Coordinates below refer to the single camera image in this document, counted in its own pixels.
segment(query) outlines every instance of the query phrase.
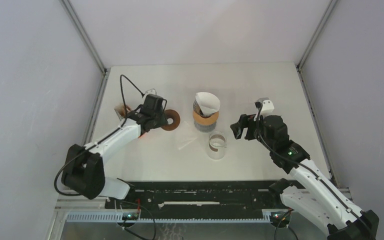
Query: metal corner post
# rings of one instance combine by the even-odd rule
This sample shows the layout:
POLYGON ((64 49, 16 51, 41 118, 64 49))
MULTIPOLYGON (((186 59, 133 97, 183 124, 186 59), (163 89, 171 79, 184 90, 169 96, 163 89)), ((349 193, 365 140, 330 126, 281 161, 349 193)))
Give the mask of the metal corner post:
POLYGON ((304 53, 302 54, 301 59, 299 60, 299 63, 297 64, 298 72, 301 72, 303 69, 304 64, 307 61, 307 58, 309 57, 309 54, 313 50, 313 47, 315 46, 317 40, 320 37, 320 34, 322 33, 323 29, 326 26, 326 23, 328 22, 329 18, 332 15, 332 12, 334 11, 335 7, 338 5, 340 0, 330 0, 329 5, 327 6, 326 10, 324 11, 323 17, 321 17, 320 22, 317 25, 317 28, 315 29, 310 42, 308 43, 307 47, 305 48, 304 53))
POLYGON ((302 75, 302 71, 299 71, 298 67, 297 67, 297 73, 298 73, 298 77, 299 77, 299 79, 301 81, 301 86, 302 86, 302 90, 303 90, 304 95, 305 95, 305 99, 307 100, 308 108, 310 109, 310 112, 311 112, 311 118, 312 118, 312 121, 314 123, 315 131, 317 132, 317 136, 318 136, 318 139, 319 139, 319 142, 320 142, 321 150, 323 152, 324 158, 326 159, 326 163, 327 163, 327 166, 329 168, 329 173, 330 173, 331 181, 333 182, 333 184, 336 187, 338 187, 338 188, 342 187, 341 183, 337 179, 337 171, 335 170, 334 166, 331 163, 329 149, 326 146, 325 137, 323 136, 323 133, 322 133, 322 131, 320 129, 320 121, 319 121, 319 119, 317 117, 317 114, 315 112, 311 95, 308 92, 307 84, 304 81, 304 77, 302 75))
POLYGON ((102 72, 102 74, 105 74, 106 69, 105 69, 104 63, 99 57, 99 54, 95 49, 91 39, 89 38, 88 33, 86 32, 85 27, 80 21, 80 18, 77 15, 72 3, 70 2, 70 0, 59 0, 59 1, 61 2, 61 5, 64 7, 65 11, 67 12, 68 16, 73 22, 78 34, 80 35, 80 38, 82 39, 87 49, 89 50, 90 54, 92 55, 93 60, 95 61, 97 67, 102 72))
POLYGON ((87 144, 92 140, 94 135, 95 124, 97 122, 99 110, 101 109, 102 99, 104 97, 105 88, 107 87, 108 77, 110 76, 111 68, 108 68, 105 74, 102 76, 99 88, 96 93, 96 98, 93 103, 92 113, 87 123, 86 131, 83 137, 83 144, 87 144))

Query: metal frame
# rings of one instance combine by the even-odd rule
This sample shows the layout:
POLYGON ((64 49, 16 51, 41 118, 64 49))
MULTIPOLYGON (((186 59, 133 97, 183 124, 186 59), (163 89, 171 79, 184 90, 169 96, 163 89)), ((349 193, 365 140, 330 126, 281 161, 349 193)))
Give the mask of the metal frame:
MULTIPOLYGON (((91 56, 93 57, 93 60, 95 61, 96 65, 100 69, 100 71, 104 74, 101 80, 101 84, 99 85, 96 99, 93 106, 92 114, 89 118, 89 123, 87 125, 87 129, 83 138, 83 141, 85 143, 90 142, 92 139, 92 135, 95 128, 95 123, 98 117, 99 109, 101 107, 103 95, 105 92, 105 88, 108 81, 109 76, 109 69, 105 69, 105 66, 99 57, 94 45, 92 44, 85 28, 83 27, 83 24, 81 23, 78 15, 76 14, 73 5, 71 4, 70 0, 60 0, 62 6, 65 8, 67 14, 69 15, 70 19, 72 20, 76 30, 78 31, 81 39, 83 40, 84 44, 88 48, 88 51, 90 52, 91 56)), ((331 0, 328 7, 326 8, 322 19, 320 20, 316 30, 314 31, 310 42, 308 43, 300 61, 297 65, 297 73, 301 80, 302 89, 304 92, 304 95, 308 102, 308 107, 311 110, 312 113, 312 119, 314 122, 314 126, 317 131, 317 135, 320 139, 320 145, 322 147, 323 154, 327 160, 327 163, 330 168, 330 173, 332 180, 335 184, 335 171, 332 168, 332 165, 329 161, 329 152, 326 148, 325 141, 323 138, 323 135, 319 128, 319 121, 317 118, 317 114, 314 111, 311 96, 308 93, 306 82, 303 79, 302 76, 302 69, 303 66, 311 53, 312 49, 315 46, 315 43, 317 42, 318 38, 320 37, 321 32, 326 26, 326 23, 330 16, 332 15, 333 10, 337 6, 339 0, 331 0)), ((347 188, 340 188, 339 189, 347 198, 352 200, 350 191, 347 188)), ((66 190, 67 193, 73 193, 72 190, 66 190)), ((261 192, 267 192, 267 189, 261 189, 261 192)), ((309 195, 309 192, 303 189, 302 192, 304 195, 309 195)), ((59 196, 59 199, 56 203, 54 214, 52 216, 52 221, 49 226, 47 239, 49 240, 59 240, 61 238, 61 235, 63 233, 65 222, 87 222, 87 223, 108 223, 108 222, 121 222, 123 218, 123 214, 126 213, 135 213, 136 209, 123 209, 123 213, 120 212, 120 210, 116 209, 105 209, 105 205, 109 204, 110 200, 104 197, 97 197, 93 200, 89 200, 83 196, 59 196)), ((285 209, 277 209, 277 208, 270 208, 270 209, 262 209, 261 210, 261 218, 251 218, 251 219, 168 219, 168 218, 160 218, 157 220, 157 222, 160 223, 269 223, 270 219, 269 216, 272 213, 277 213, 280 211, 285 211, 285 209)), ((151 219, 149 218, 141 218, 140 222, 150 222, 151 219)))
POLYGON ((326 26, 326 23, 328 22, 329 18, 332 15, 332 12, 334 11, 335 7, 337 6, 338 2, 340 0, 330 0, 329 5, 327 6, 326 10, 324 11, 323 17, 321 17, 320 22, 317 25, 317 28, 315 29, 310 42, 308 43, 307 47, 305 48, 305 51, 299 60, 299 63, 297 65, 298 72, 301 72, 303 69, 304 64, 307 61, 307 58, 309 57, 309 54, 313 50, 314 45, 316 44, 317 40, 320 37, 320 34, 322 33, 323 29, 326 26))
POLYGON ((297 67, 297 73, 298 73, 299 80, 301 81, 301 86, 302 86, 302 90, 303 90, 304 95, 305 95, 305 99, 307 100, 308 108, 311 111, 311 119, 312 119, 312 122, 314 124, 314 128, 315 128, 315 131, 317 133, 318 140, 320 142, 321 151, 323 152, 324 159, 326 159, 326 163, 327 163, 327 166, 329 168, 330 180, 333 182, 333 184, 335 186, 341 187, 337 181, 337 178, 336 178, 337 172, 335 171, 334 166, 332 165, 332 163, 330 161, 330 154, 329 154, 328 148, 326 147, 325 138, 324 138, 322 132, 320 131, 320 124, 319 124, 320 121, 317 118, 317 114, 314 111, 313 101, 312 101, 312 98, 311 98, 311 96, 307 90, 307 84, 303 79, 303 75, 301 74, 301 71, 298 71, 298 67, 297 67))
POLYGON ((71 21, 73 22, 74 27, 76 28, 76 31, 78 32, 81 40, 83 40, 88 51, 92 55, 92 58, 95 61, 97 67, 104 74, 106 71, 105 65, 102 62, 97 50, 95 49, 95 46, 93 45, 88 33, 86 32, 85 27, 83 26, 82 22, 80 21, 79 16, 77 15, 76 11, 74 10, 72 3, 70 2, 70 0, 59 0, 59 2, 64 7, 65 11, 67 12, 68 16, 70 17, 71 21))
POLYGON ((110 76, 111 68, 109 68, 105 75, 102 76, 98 91, 96 93, 96 98, 93 103, 93 109, 89 117, 89 122, 87 123, 86 131, 83 137, 83 144, 90 143, 92 141, 92 136, 94 135, 95 124, 97 123, 99 110, 101 109, 102 99, 104 98, 105 88, 107 87, 108 77, 110 76))

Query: black base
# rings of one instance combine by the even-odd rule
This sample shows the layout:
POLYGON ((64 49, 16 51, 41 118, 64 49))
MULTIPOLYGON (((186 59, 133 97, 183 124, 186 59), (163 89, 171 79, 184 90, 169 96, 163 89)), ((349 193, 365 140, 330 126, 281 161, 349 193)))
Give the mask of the black base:
MULTIPOLYGON (((261 219, 262 210, 286 209, 275 204, 269 186, 277 181, 176 181, 176 182, 129 182, 132 186, 127 197, 128 202, 144 206, 156 219, 261 219), (164 202, 219 202, 209 205, 164 205, 164 202)), ((302 189, 297 181, 291 181, 302 189)), ((106 202, 106 209, 135 209, 128 203, 116 199, 106 202)), ((142 218, 150 218, 142 211, 142 218)))
POLYGON ((327 240, 374 240, 378 233, 379 217, 372 210, 363 212, 361 217, 354 222, 348 222, 347 227, 337 229, 333 225, 328 225, 329 236, 327 240))

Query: white robotic arm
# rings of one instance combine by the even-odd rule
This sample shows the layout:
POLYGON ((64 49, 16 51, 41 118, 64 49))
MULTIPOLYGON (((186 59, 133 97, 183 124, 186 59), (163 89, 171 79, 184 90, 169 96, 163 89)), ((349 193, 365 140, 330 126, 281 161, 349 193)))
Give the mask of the white robotic arm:
POLYGON ((130 111, 124 121, 104 137, 84 146, 71 146, 66 164, 60 170, 62 183, 88 199, 97 196, 124 199, 129 192, 129 184, 120 179, 105 177, 104 165, 130 141, 168 124, 163 101, 165 99, 160 96, 148 94, 144 103, 137 108, 139 111, 130 111))
POLYGON ((321 229, 329 240, 369 240, 376 236, 379 218, 371 210, 364 212, 345 197, 317 168, 310 155, 289 139, 282 117, 271 115, 273 102, 260 98, 258 113, 243 114, 230 126, 236 139, 248 128, 245 139, 257 139, 270 151, 273 162, 310 192, 304 197, 286 179, 270 186, 278 204, 292 208, 321 229))

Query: brown ring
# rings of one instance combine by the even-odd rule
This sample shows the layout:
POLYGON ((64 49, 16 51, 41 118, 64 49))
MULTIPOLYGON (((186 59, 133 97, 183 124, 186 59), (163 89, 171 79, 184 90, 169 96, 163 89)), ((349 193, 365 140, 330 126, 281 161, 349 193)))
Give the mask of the brown ring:
POLYGON ((209 125, 215 123, 217 121, 217 119, 219 118, 219 112, 218 111, 216 111, 213 115, 206 117, 206 118, 198 115, 198 113, 196 113, 195 111, 192 111, 192 114, 193 114, 193 120, 195 120, 195 122, 197 122, 198 124, 203 125, 203 126, 209 126, 209 125))
POLYGON ((175 130, 180 124, 180 115, 178 114, 178 112, 172 109, 168 109, 164 111, 164 114, 167 120, 173 119, 173 122, 171 124, 164 125, 161 128, 166 131, 175 130))

